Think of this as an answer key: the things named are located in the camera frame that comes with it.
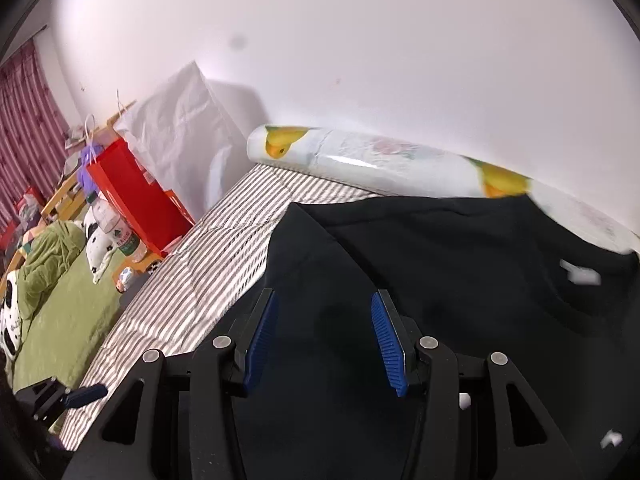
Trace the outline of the black sweatshirt with white letters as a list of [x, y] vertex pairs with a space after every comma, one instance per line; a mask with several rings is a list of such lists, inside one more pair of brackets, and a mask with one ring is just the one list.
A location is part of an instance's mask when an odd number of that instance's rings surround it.
[[420, 403], [388, 382], [385, 289], [452, 351], [511, 358], [589, 479], [639, 474], [639, 258], [525, 196], [288, 206], [260, 286], [279, 299], [256, 390], [235, 405], [252, 479], [396, 479]]

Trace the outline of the red paper shopping bag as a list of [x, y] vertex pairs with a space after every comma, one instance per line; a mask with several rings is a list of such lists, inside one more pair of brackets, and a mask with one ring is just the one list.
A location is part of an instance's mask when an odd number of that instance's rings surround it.
[[193, 226], [177, 195], [165, 191], [116, 140], [88, 166], [90, 176], [151, 252], [167, 256]]

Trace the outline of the panda plush toy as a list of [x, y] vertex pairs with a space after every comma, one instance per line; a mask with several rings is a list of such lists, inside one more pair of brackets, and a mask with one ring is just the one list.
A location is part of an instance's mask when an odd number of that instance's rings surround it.
[[22, 345], [22, 318], [18, 307], [17, 272], [6, 276], [6, 289], [1, 301], [1, 350], [13, 363]]

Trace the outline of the striped grey white mattress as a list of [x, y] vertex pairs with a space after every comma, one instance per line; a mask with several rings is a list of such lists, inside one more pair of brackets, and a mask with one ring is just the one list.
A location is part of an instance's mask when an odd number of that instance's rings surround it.
[[114, 392], [145, 351], [193, 351], [264, 273], [271, 233], [290, 203], [341, 204], [372, 195], [284, 168], [254, 166], [136, 293], [82, 384]]

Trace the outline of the wooden bed headboard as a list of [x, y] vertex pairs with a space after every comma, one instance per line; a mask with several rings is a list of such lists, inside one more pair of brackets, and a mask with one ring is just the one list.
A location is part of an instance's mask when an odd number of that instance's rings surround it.
[[124, 105], [120, 99], [116, 99], [116, 104], [117, 112], [107, 118], [102, 126], [96, 124], [96, 118], [93, 114], [86, 117], [82, 125], [84, 136], [79, 141], [79, 148], [72, 149], [72, 156], [77, 158], [77, 165], [68, 176], [63, 177], [58, 189], [42, 207], [41, 221], [44, 224], [52, 223], [54, 220], [73, 220], [79, 217], [86, 203], [84, 190], [78, 182], [78, 172], [81, 168], [80, 151], [86, 146], [94, 148], [96, 145], [102, 145], [106, 148], [117, 140], [118, 134], [114, 129], [115, 122], [134, 105], [134, 101]]

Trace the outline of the white Miniso paper bag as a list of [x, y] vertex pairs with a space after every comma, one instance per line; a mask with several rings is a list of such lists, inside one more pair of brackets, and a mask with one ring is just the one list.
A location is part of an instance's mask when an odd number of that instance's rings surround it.
[[194, 220], [205, 216], [252, 166], [246, 137], [195, 62], [129, 107], [114, 129]]

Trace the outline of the plastic bottle with green label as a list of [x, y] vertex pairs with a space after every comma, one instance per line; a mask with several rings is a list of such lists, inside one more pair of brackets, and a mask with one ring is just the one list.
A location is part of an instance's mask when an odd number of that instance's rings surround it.
[[146, 256], [148, 248], [126, 219], [106, 198], [96, 192], [89, 195], [88, 203], [100, 229], [132, 262], [140, 262]]

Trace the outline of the small wooden bedside table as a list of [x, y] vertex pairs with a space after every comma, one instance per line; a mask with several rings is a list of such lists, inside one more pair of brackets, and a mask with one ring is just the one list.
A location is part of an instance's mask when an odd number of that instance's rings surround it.
[[162, 262], [164, 258], [161, 255], [157, 255], [155, 252], [147, 252], [146, 255], [140, 261], [134, 261], [131, 257], [126, 257], [119, 263], [119, 266], [115, 269], [112, 274], [112, 280], [114, 282], [115, 288], [119, 292], [125, 291], [125, 285], [122, 284], [122, 280], [120, 279], [120, 274], [124, 272], [127, 268], [130, 268], [133, 276], [138, 276], [139, 274], [144, 273], [149, 269], [150, 266], [157, 262]]

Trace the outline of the pink striped curtain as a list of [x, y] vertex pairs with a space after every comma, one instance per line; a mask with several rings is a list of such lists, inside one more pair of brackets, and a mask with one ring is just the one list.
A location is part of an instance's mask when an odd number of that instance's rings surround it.
[[15, 204], [33, 186], [44, 197], [58, 188], [68, 125], [55, 103], [34, 40], [1, 65], [1, 226], [16, 218]]

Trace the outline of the rolled fruit-print plastic sheet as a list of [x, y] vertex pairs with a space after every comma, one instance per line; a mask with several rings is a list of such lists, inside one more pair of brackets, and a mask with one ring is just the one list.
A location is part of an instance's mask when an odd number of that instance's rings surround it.
[[295, 170], [378, 194], [436, 198], [529, 195], [554, 221], [591, 244], [623, 252], [639, 237], [597, 209], [511, 170], [386, 136], [297, 126], [256, 128], [253, 162]]

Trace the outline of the purple plush toy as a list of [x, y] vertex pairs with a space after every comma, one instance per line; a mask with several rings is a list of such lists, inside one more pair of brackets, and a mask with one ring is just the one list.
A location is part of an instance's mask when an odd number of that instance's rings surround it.
[[78, 168], [76, 177], [77, 182], [84, 191], [86, 197], [91, 193], [99, 192], [99, 188], [90, 176], [88, 166], [96, 160], [96, 158], [104, 151], [104, 147], [101, 144], [90, 144], [83, 148], [80, 152], [79, 160], [80, 166]]

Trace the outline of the white black-spotted pillow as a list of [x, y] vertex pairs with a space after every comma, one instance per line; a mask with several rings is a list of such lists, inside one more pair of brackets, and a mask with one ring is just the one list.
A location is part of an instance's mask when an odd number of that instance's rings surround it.
[[85, 215], [84, 228], [88, 266], [93, 284], [98, 284], [118, 248], [96, 223], [91, 207]]

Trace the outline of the green bed blanket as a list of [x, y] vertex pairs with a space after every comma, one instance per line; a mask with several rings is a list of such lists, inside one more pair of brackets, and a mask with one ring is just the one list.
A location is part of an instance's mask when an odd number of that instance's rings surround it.
[[55, 221], [35, 241], [17, 271], [20, 348], [12, 388], [50, 377], [75, 388], [119, 318], [119, 293], [105, 275], [93, 281], [85, 231]]

